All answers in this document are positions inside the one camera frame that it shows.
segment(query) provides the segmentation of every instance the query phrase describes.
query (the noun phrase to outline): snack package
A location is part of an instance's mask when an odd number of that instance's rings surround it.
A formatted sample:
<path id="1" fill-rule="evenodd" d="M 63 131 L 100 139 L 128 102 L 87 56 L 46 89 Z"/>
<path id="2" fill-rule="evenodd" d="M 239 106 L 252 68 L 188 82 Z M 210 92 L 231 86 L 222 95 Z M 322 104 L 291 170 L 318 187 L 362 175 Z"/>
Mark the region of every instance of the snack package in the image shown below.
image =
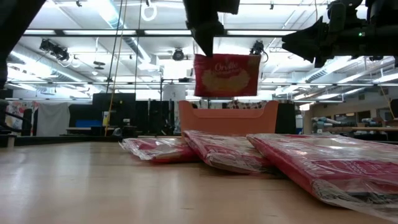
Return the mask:
<path id="1" fill-rule="evenodd" d="M 241 174 L 267 172 L 273 168 L 245 137 L 184 131 L 184 138 L 209 166 Z"/>
<path id="2" fill-rule="evenodd" d="M 260 55 L 195 56 L 195 96 L 256 96 Z"/>
<path id="3" fill-rule="evenodd" d="M 336 135 L 248 139 L 322 202 L 398 222 L 398 146 Z"/>
<path id="4" fill-rule="evenodd" d="M 123 139 L 123 149 L 132 152 L 143 161 L 152 162 L 196 162 L 198 156 L 182 139 Z"/>

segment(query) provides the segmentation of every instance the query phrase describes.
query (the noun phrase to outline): workbench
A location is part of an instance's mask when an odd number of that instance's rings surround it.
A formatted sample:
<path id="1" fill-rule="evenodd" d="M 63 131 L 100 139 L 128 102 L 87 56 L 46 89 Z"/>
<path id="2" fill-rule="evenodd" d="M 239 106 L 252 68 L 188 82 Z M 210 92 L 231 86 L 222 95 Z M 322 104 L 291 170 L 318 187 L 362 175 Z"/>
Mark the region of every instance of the workbench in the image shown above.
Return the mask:
<path id="1" fill-rule="evenodd" d="M 0 183 L 2 224 L 390 223 L 321 203 L 288 179 L 153 165 L 116 142 L 2 149 Z"/>

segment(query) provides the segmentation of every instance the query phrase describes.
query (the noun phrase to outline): ceiling pipe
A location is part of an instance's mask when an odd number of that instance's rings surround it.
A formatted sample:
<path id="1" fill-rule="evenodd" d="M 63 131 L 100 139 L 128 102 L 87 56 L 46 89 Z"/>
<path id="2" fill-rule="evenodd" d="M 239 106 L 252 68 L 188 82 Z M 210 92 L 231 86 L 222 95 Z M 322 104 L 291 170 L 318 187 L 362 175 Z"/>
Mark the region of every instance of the ceiling pipe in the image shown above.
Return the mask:
<path id="1" fill-rule="evenodd" d="M 24 59 L 20 57 L 26 57 L 29 58 L 29 60 L 34 60 L 36 61 L 35 63 L 38 66 L 46 66 L 52 73 L 62 75 L 76 82 L 95 82 L 95 80 L 87 78 L 84 75 L 79 74 L 69 68 L 60 66 L 58 65 L 57 62 L 54 62 L 53 60 L 50 60 L 46 57 L 43 57 L 42 55 L 39 55 L 38 53 L 35 53 L 32 50 L 27 49 L 26 47 L 23 47 L 19 44 L 14 47 L 14 50 L 11 52 L 11 55 L 15 57 L 19 56 L 18 58 L 23 61 Z M 96 85 L 96 87 L 99 90 L 105 91 L 104 86 L 102 85 Z"/>
<path id="2" fill-rule="evenodd" d="M 111 28 L 119 30 L 128 29 L 127 25 L 125 25 L 124 21 L 121 19 L 121 15 L 119 15 L 119 12 L 112 0 L 91 0 L 90 2 Z M 132 49 L 142 63 L 150 63 L 151 59 L 149 55 L 138 44 L 135 38 L 122 37 L 122 40 L 125 41 L 125 43 Z"/>
<path id="3" fill-rule="evenodd" d="M 352 65 L 353 63 L 362 60 L 363 57 L 359 57 L 353 60 L 351 60 L 350 58 L 351 58 L 350 56 L 335 57 L 335 59 L 328 62 L 328 65 L 323 66 L 322 68 L 316 70 L 315 72 L 309 72 L 305 77 L 301 78 L 297 83 L 311 83 L 314 80 L 324 77 L 325 75 L 332 74 L 333 72 L 339 69 Z M 276 89 L 276 95 L 290 93 L 298 88 L 299 87 L 295 85 L 278 88 Z"/>
<path id="4" fill-rule="evenodd" d="M 362 77 L 362 76 L 365 76 L 365 75 L 369 75 L 369 74 L 371 74 L 371 73 L 376 73 L 376 72 L 378 72 L 379 70 L 382 70 L 383 68 L 387 68 L 387 67 L 390 67 L 390 66 L 393 66 L 393 65 L 395 65 L 395 60 L 394 60 L 394 58 L 393 58 L 393 57 L 388 57 L 388 58 L 385 58 L 385 59 L 382 61 L 382 63 L 381 63 L 380 65 L 377 65 L 377 66 L 375 66 L 375 67 L 372 67 L 372 68 L 370 68 L 369 70 L 365 70 L 365 71 L 360 72 L 360 73 L 358 73 L 358 74 L 352 75 L 352 76 L 350 76 L 350 77 L 344 78 L 344 79 L 338 81 L 337 83 L 346 83 L 346 82 L 350 82 L 350 81 L 353 81 L 353 80 L 355 80 L 355 79 L 357 79 L 357 78 L 359 78 L 359 77 Z M 334 94 L 334 93 L 344 94 L 344 93 L 346 93 L 347 91 L 350 91 L 350 90 L 355 90 L 355 88 L 352 87 L 352 86 L 348 86 L 348 87 L 332 87 L 332 88 L 330 88 L 330 89 L 328 90 L 328 92 L 329 92 L 329 93 L 333 93 L 333 94 Z M 314 97 L 314 96 L 320 95 L 320 94 L 322 94 L 322 93 L 324 93 L 324 92 L 325 92 L 324 89 L 322 89 L 322 90 L 315 90 L 315 91 L 313 91 L 313 92 L 307 93 L 306 95 L 299 95 L 299 96 L 296 96 L 295 99 L 297 100 L 297 99 L 299 99 L 299 98 L 300 98 L 300 99 L 304 99 L 304 98 L 308 98 L 308 97 Z"/>

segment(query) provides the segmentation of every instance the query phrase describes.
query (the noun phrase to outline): cable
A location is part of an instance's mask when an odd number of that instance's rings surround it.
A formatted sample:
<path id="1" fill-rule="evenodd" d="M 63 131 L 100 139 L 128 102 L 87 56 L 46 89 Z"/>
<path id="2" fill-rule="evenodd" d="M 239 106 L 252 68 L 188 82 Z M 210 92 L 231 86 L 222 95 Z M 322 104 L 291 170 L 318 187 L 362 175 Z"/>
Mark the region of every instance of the cable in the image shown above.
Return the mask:
<path id="1" fill-rule="evenodd" d="M 123 21 L 125 21 L 125 19 L 126 19 L 126 12 L 127 12 L 127 1 L 125 2 L 125 6 L 124 6 Z M 111 103 L 109 105 L 108 118 L 107 118 L 107 122 L 106 122 L 106 126 L 105 126 L 105 137 L 106 137 L 106 134 L 108 133 L 109 120 L 111 119 L 111 110 L 112 110 L 113 96 L 114 96 L 114 92 L 115 92 L 116 77 L 118 76 L 120 53 L 121 53 L 121 49 L 122 49 L 123 32 L 124 32 L 124 26 L 122 27 L 122 32 L 121 32 L 121 35 L 120 35 L 119 52 L 118 52 L 118 59 L 116 61 L 116 70 L 115 70 L 114 80 L 113 80 L 113 87 L 112 87 L 112 94 L 111 94 Z"/>
<path id="2" fill-rule="evenodd" d="M 391 108 L 391 101 L 387 98 L 386 94 L 384 93 L 383 87 L 380 86 L 381 92 L 383 93 L 384 98 L 386 99 L 387 103 L 388 103 L 388 107 L 390 108 L 390 113 L 392 115 L 392 119 L 395 119 L 396 117 L 394 116 L 394 113 L 392 112 L 392 108 Z"/>
<path id="3" fill-rule="evenodd" d="M 44 53 L 39 59 L 36 60 L 36 62 L 38 62 L 39 60 L 41 60 L 46 54 L 48 54 L 49 52 Z"/>
<path id="4" fill-rule="evenodd" d="M 123 8 L 123 0 L 121 0 L 120 2 L 120 10 L 119 10 L 119 19 L 118 19 L 118 27 L 116 28 L 116 34 L 118 34 L 119 32 L 119 28 L 120 28 L 120 17 L 122 14 L 122 8 Z M 114 43 L 113 43 L 113 51 L 112 51 L 112 58 L 111 58 L 111 68 L 109 69 L 109 75 L 108 75 L 108 84 L 106 85 L 106 93 L 108 93 L 109 90 L 109 84 L 111 83 L 111 75 L 112 75 L 112 66 L 113 66 L 113 58 L 114 58 L 114 51 L 116 50 L 116 42 L 118 41 L 118 37 L 116 36 L 114 38 Z"/>
<path id="5" fill-rule="evenodd" d="M 315 0 L 315 13 L 317 15 L 317 20 L 316 22 L 318 22 L 318 6 L 317 6 L 317 0 Z"/>

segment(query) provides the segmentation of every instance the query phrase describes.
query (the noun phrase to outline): black panel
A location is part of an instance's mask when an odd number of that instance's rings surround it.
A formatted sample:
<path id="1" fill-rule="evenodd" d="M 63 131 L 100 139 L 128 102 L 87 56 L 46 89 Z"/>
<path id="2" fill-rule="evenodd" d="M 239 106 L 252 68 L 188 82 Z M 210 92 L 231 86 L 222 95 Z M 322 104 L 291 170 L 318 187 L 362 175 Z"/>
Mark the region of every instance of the black panel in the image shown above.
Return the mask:
<path id="1" fill-rule="evenodd" d="M 174 129 L 173 101 L 151 101 L 149 108 L 149 133 L 172 135 Z"/>
<path id="2" fill-rule="evenodd" d="M 395 118 L 398 118 L 398 99 L 393 99 L 390 103 L 392 113 Z"/>
<path id="3" fill-rule="evenodd" d="M 134 125 L 134 117 L 136 110 L 136 94 L 135 93 L 115 93 L 113 99 L 111 93 L 97 93 L 93 95 L 93 106 L 100 111 L 109 111 L 112 101 L 111 114 L 112 126 L 123 126 L 123 119 L 130 119 L 131 125 Z"/>
<path id="4" fill-rule="evenodd" d="M 137 126 L 137 132 L 141 134 L 148 133 L 148 101 L 136 102 L 136 117 L 134 118 L 134 125 Z"/>
<path id="5" fill-rule="evenodd" d="M 76 127 L 77 120 L 97 120 L 102 122 L 102 112 L 93 105 L 70 105 L 69 127 Z"/>
<path id="6" fill-rule="evenodd" d="M 296 134 L 295 108 L 292 103 L 279 103 L 276 134 Z"/>
<path id="7" fill-rule="evenodd" d="M 33 136 L 37 135 L 37 119 L 39 115 L 39 110 L 36 110 L 33 114 Z"/>
<path id="8" fill-rule="evenodd" d="M 29 123 L 32 124 L 32 109 L 26 109 L 24 111 L 24 118 L 30 121 Z M 21 136 L 30 136 L 30 124 L 27 121 L 22 122 L 22 132 Z"/>

